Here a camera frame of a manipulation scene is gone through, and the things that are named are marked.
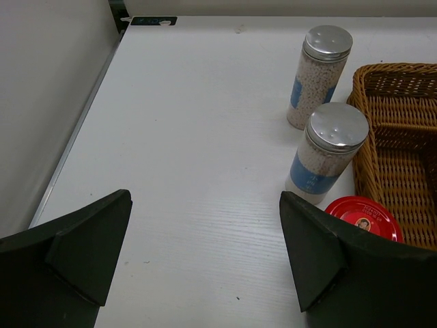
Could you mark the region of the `far silver-lid spice jar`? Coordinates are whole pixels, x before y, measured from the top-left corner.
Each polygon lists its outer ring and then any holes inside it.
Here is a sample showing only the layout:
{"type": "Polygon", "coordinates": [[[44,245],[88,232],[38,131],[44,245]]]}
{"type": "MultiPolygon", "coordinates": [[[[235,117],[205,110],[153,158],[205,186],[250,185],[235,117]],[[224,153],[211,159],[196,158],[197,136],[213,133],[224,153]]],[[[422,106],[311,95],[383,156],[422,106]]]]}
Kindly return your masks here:
{"type": "Polygon", "coordinates": [[[314,110],[329,103],[352,50],[352,35],[334,25],[320,25],[305,35],[287,121],[302,130],[314,110]]]}

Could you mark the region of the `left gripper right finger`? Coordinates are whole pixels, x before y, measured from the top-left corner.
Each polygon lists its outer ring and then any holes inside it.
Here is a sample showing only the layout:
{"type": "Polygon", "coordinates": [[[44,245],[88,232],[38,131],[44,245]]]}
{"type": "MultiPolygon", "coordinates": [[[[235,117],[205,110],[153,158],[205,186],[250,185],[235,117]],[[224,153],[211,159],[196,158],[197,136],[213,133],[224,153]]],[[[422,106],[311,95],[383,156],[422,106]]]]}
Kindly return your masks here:
{"type": "Polygon", "coordinates": [[[279,210],[308,326],[436,326],[435,251],[366,232],[289,191],[279,210]]]}

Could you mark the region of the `silver-lid spice jar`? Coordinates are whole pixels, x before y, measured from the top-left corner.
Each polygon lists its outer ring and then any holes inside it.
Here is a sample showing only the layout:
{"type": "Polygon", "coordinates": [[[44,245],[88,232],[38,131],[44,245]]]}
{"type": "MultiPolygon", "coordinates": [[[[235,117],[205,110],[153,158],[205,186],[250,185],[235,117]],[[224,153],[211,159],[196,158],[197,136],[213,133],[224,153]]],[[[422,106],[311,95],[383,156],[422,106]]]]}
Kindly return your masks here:
{"type": "Polygon", "coordinates": [[[285,190],[319,204],[365,143],[369,123],[352,105],[328,102],[309,116],[285,190]]]}
{"type": "Polygon", "coordinates": [[[352,35],[334,25],[320,25],[305,35],[287,121],[302,130],[314,110],[329,103],[352,50],[352,35]]]}

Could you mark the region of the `left dark table label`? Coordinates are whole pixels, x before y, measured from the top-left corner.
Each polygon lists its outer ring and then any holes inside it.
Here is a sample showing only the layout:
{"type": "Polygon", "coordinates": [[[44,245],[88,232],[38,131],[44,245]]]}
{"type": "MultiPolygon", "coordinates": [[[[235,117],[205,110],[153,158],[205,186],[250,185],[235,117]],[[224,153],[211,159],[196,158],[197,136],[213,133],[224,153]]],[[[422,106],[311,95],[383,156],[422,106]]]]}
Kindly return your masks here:
{"type": "Polygon", "coordinates": [[[173,26],[177,16],[134,16],[130,24],[132,26],[173,26]]]}

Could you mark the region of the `brown wicker divided basket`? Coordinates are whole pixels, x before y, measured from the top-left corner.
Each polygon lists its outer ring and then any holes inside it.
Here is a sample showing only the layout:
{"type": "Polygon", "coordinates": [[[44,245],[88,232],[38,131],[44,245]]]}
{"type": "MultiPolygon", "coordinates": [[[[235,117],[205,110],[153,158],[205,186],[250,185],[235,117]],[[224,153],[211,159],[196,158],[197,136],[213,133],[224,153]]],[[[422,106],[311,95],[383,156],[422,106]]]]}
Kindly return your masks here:
{"type": "Polygon", "coordinates": [[[369,122],[352,163],[356,194],[392,214],[405,244],[436,250],[436,65],[362,66],[347,103],[369,122]]]}

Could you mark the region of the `near silver-lid spice jar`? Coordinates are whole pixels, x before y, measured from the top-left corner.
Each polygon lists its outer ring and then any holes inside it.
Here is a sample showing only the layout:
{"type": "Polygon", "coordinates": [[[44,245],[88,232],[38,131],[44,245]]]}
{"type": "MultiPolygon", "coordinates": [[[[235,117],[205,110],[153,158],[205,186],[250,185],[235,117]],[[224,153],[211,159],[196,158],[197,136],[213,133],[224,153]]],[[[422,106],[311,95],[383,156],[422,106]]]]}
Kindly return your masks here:
{"type": "Polygon", "coordinates": [[[352,105],[328,102],[309,116],[285,190],[319,204],[365,143],[369,123],[352,105]]]}

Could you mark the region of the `far red-lid sauce jar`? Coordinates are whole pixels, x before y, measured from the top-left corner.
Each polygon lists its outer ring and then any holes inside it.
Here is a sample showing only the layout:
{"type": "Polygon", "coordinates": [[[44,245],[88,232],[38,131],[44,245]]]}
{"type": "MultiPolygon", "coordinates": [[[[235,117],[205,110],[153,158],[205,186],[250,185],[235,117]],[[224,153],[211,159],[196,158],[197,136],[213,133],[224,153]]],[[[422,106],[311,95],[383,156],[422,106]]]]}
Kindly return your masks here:
{"type": "Polygon", "coordinates": [[[362,196],[345,196],[330,203],[325,212],[382,238],[403,243],[398,222],[379,203],[362,196]]]}

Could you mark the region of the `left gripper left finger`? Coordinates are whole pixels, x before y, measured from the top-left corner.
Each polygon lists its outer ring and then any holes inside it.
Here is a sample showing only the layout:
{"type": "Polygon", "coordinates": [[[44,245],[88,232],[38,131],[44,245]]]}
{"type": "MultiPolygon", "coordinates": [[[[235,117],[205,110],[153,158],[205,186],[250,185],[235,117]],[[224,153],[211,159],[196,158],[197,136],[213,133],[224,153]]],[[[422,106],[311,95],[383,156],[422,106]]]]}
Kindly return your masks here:
{"type": "Polygon", "coordinates": [[[2,327],[93,327],[107,301],[132,210],[120,189],[1,239],[2,327]]]}

